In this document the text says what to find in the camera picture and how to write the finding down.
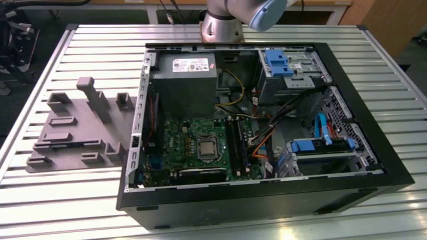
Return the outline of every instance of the cpu socket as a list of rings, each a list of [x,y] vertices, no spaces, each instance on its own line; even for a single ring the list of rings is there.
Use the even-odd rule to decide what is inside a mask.
[[[200,135],[196,138],[197,159],[209,164],[219,159],[217,138],[212,135]]]

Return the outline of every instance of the ram slot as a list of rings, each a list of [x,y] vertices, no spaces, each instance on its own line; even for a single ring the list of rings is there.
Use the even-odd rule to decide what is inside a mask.
[[[247,145],[245,145],[245,140],[243,136],[240,121],[236,120],[233,124],[235,124],[235,128],[233,128],[235,129],[235,145],[237,148],[240,173],[245,175],[249,172],[249,159],[247,154]]]
[[[225,138],[227,138],[227,145],[228,145],[228,159],[231,164],[231,172],[233,176],[240,175],[240,164],[237,159],[237,145],[235,141],[235,125],[233,119],[225,120]]]

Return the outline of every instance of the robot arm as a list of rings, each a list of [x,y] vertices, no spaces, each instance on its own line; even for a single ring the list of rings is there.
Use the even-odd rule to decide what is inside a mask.
[[[208,0],[201,26],[205,42],[240,42],[241,22],[257,32],[267,31],[277,22],[287,0]]]

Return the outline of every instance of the green motherboard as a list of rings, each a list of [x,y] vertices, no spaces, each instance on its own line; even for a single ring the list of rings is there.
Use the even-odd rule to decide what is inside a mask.
[[[227,139],[225,119],[191,119],[166,120],[164,123],[164,148],[158,161],[161,170],[150,172],[150,182],[156,186],[173,185],[170,177],[178,170],[221,168],[227,169],[225,181],[255,180],[261,178],[260,164],[249,164],[247,172],[236,174],[232,169],[233,163],[229,156],[229,141]],[[253,136],[251,121],[239,120],[240,131],[244,141]],[[201,149],[201,140],[208,139],[207,146],[215,146],[215,151]],[[216,154],[216,157],[203,160],[203,153]]]

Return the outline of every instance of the slatted metal table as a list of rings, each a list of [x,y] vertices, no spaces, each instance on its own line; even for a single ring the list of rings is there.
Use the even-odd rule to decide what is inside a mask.
[[[66,30],[0,150],[0,238],[25,239],[424,239],[427,99],[373,39],[355,26],[244,28],[247,42],[325,42],[416,183],[341,213],[146,231],[116,211],[120,167],[26,173],[48,117],[46,99],[92,76],[106,97],[136,96],[144,44],[199,42],[199,26],[80,25]]]

